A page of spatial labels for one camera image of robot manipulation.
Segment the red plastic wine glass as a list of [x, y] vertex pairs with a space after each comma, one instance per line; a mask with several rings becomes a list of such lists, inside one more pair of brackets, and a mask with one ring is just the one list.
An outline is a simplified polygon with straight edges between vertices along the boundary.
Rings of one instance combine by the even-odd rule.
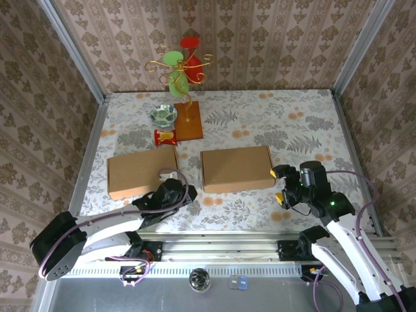
[[185, 60], [185, 75], [187, 76], [188, 82], [191, 84], [201, 83], [203, 80], [202, 62], [196, 56], [199, 44], [200, 40], [194, 36], [184, 37], [180, 41], [181, 47], [189, 52], [189, 55]]

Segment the brown cardboard box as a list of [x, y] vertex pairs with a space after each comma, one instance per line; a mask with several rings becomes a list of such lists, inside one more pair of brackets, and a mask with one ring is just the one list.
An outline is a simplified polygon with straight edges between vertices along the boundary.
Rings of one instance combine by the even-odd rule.
[[269, 189], [275, 185], [268, 146], [202, 151], [201, 163], [206, 193]]
[[107, 192], [113, 200], [141, 196], [159, 187], [159, 170], [177, 169], [174, 146], [107, 159]]

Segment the aluminium frame post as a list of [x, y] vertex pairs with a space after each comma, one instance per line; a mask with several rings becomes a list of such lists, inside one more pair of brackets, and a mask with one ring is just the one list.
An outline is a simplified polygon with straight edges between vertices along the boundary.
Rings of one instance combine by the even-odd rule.
[[394, 3], [395, 0], [376, 0], [376, 3], [369, 17], [366, 19], [366, 22], [331, 90], [335, 97], [339, 98], [345, 91]]
[[68, 51], [71, 59], [74, 61], [76, 68], [79, 70], [89, 90], [94, 95], [96, 101], [101, 105], [105, 101], [106, 93], [103, 91], [100, 83], [86, 57], [76, 42], [75, 36], [72, 34], [68, 23], [64, 20], [64, 16], [53, 0], [37, 0], [47, 18], [50, 20], [54, 30], [60, 38], [62, 44]]

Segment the shiny metal cup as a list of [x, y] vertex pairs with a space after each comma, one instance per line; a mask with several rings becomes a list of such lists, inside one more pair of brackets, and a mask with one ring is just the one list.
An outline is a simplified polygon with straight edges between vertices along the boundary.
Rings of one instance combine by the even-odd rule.
[[204, 268], [192, 270], [188, 280], [191, 289], [197, 293], [205, 293], [211, 287], [210, 275]]

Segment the red snack packet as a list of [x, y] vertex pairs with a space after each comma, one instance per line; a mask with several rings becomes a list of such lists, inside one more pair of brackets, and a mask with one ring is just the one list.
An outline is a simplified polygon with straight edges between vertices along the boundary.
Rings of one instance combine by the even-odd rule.
[[173, 129], [171, 131], [161, 131], [161, 130], [154, 130], [154, 137], [155, 137], [155, 145], [177, 145], [177, 138], [176, 138], [176, 130]]

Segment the leaf pattern bowl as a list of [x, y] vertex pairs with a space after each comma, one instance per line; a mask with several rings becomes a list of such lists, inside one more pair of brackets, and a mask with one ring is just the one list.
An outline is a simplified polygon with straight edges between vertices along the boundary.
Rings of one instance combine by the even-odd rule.
[[158, 127], [170, 127], [177, 118], [177, 110], [172, 105], [157, 105], [150, 114], [152, 123]]

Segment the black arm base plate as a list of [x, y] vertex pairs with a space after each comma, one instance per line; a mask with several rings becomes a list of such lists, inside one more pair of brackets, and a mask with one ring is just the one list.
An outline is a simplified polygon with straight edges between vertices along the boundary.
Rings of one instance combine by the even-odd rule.
[[133, 261], [147, 260], [148, 262], [160, 262], [163, 254], [163, 244], [160, 241], [148, 241], [143, 243], [127, 244], [121, 252], [112, 253], [104, 258], [106, 261]]
[[317, 252], [313, 251], [313, 247], [331, 250], [333, 246], [326, 241], [313, 242], [305, 238], [277, 241], [277, 253], [281, 261], [317, 261]]

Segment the floral table cover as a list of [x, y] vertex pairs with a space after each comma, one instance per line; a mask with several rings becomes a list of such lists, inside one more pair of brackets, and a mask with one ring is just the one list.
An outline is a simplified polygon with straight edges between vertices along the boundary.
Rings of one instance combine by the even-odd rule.
[[[203, 138], [181, 142], [176, 151], [180, 170], [198, 189], [195, 202], [155, 226], [158, 232], [271, 231], [299, 232], [319, 223], [306, 205], [282, 209], [275, 194], [282, 183], [263, 190], [208, 194], [202, 189], [204, 150], [268, 146], [273, 165], [299, 166], [320, 161], [333, 190], [342, 192], [356, 209], [368, 201], [365, 182], [344, 136], [330, 90], [202, 91], [192, 98], [200, 106]], [[81, 206], [83, 216], [121, 208], [107, 192], [107, 159], [154, 148], [151, 111], [173, 102], [167, 92], [112, 94], [103, 125], [94, 132], [98, 145], [89, 152], [92, 169]]]

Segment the green plastic wine glass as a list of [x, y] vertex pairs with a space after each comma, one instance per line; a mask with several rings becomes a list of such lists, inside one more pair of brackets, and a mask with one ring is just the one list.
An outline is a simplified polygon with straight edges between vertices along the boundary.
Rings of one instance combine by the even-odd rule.
[[168, 68], [162, 75], [162, 82], [168, 86], [171, 95], [182, 98], [189, 93], [189, 83], [185, 75], [185, 62], [182, 52], [169, 51], [162, 57]]

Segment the grey metal sheet panel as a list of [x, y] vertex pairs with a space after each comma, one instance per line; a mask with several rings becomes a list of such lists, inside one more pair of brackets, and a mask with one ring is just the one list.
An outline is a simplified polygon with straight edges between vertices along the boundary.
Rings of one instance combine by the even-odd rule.
[[332, 276], [314, 287], [299, 278], [248, 277], [245, 291], [229, 288], [229, 277], [211, 277], [207, 292], [187, 278], [149, 278], [124, 287], [119, 278], [60, 278], [40, 282], [30, 312], [356, 312]]

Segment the aluminium side rail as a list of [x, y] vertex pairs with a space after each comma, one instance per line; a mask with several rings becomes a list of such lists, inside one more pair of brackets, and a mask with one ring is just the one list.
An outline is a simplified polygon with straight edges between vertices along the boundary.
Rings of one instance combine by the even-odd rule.
[[79, 213], [82, 209], [86, 188], [88, 186], [88, 180], [91, 174], [92, 165], [94, 163], [96, 150], [98, 148], [99, 138], [103, 130], [103, 124], [107, 117], [107, 111], [111, 97], [111, 94], [105, 96], [104, 100], [101, 102], [97, 109], [97, 114], [91, 129], [80, 172], [68, 208], [68, 211], [73, 216], [79, 216]]
[[346, 145], [350, 154], [352, 166], [355, 170], [355, 173], [358, 174], [357, 181], [361, 193], [363, 195], [363, 199], [366, 201], [366, 204], [368, 205], [368, 207], [365, 210], [368, 212], [370, 219], [372, 220], [372, 225], [375, 234], [377, 234], [377, 236], [379, 237], [383, 237], [384, 232], [382, 229], [382, 225], [374, 206], [380, 198], [380, 193], [378, 192], [378, 189], [376, 188], [375, 184], [365, 175], [364, 170], [361, 166], [354, 138], [352, 136], [352, 132], [348, 126], [348, 122], [343, 111], [341, 99], [333, 90], [330, 90], [330, 93], [333, 99], [335, 110], [337, 112], [339, 124], [343, 131], [344, 139], [346, 141]]

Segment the aluminium front rail beam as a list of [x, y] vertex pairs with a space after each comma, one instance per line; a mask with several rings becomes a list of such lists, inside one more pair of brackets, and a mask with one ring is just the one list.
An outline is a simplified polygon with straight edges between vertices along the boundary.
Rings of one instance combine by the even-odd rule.
[[[253, 231], [191, 231], [182, 233], [139, 232], [143, 241], [161, 241], [162, 262], [219, 263], [267, 263], [277, 262], [278, 241], [298, 239], [298, 233], [271, 233]], [[369, 234], [370, 241], [387, 263], [399, 263], [400, 252], [391, 237]], [[107, 238], [93, 243], [82, 251], [78, 266], [92, 261], [121, 255], [127, 251], [127, 243]]]

